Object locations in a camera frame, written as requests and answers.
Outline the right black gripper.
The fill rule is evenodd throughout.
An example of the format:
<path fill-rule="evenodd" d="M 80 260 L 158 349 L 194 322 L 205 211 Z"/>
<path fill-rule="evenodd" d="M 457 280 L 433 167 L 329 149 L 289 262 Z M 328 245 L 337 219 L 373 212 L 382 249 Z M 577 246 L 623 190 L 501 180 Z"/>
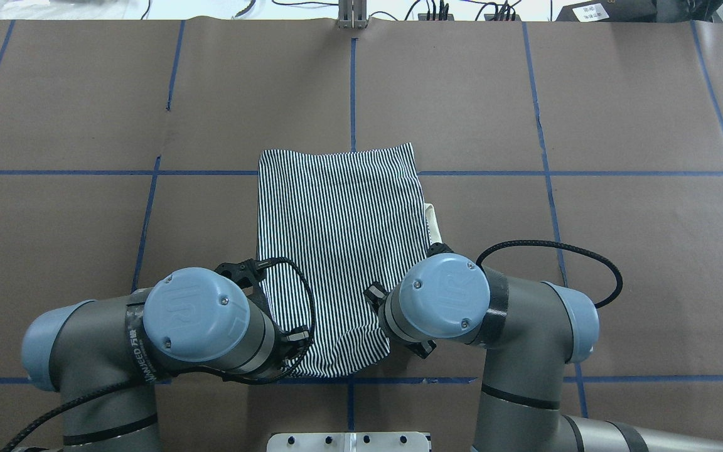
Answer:
<path fill-rule="evenodd" d="M 378 281 L 371 283 L 363 292 L 365 299 L 378 318 L 378 325 L 384 334 L 394 343 L 408 349 L 417 357 L 425 358 L 436 349 L 437 343 L 431 338 L 418 341 L 407 334 L 394 315 L 394 293 L 387 291 Z"/>

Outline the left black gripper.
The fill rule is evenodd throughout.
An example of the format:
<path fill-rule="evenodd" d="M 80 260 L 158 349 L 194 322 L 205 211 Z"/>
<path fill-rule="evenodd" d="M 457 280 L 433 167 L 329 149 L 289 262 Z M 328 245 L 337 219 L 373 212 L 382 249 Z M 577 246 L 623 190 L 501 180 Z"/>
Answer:
<path fill-rule="evenodd" d="M 274 357 L 279 360 L 295 360 L 304 355 L 312 345 L 312 332 L 301 325 L 290 331 L 276 332 Z"/>

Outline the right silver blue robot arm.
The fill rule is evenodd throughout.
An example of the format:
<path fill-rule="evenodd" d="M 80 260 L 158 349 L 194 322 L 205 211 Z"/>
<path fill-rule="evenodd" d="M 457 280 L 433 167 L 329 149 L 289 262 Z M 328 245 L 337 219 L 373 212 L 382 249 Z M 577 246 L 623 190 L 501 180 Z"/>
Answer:
<path fill-rule="evenodd" d="M 421 357 L 437 340 L 485 350 L 473 451 L 723 451 L 723 441 L 560 411 L 565 367 L 590 357 L 600 332 L 577 290 L 440 252 L 364 295 L 384 333 Z"/>

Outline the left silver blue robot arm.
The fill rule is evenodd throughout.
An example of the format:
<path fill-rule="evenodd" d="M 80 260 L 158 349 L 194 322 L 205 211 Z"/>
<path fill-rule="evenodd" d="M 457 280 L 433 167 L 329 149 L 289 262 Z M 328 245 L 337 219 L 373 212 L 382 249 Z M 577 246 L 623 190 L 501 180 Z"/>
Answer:
<path fill-rule="evenodd" d="M 61 451 L 160 451 L 155 386 L 206 373 L 224 382 L 289 377 L 313 345 L 316 303 L 297 266 L 309 323 L 282 331 L 259 286 L 264 270 L 178 269 L 127 296 L 89 299 L 35 318 L 22 341 L 29 381 L 63 403 L 4 446 L 63 416 Z"/>

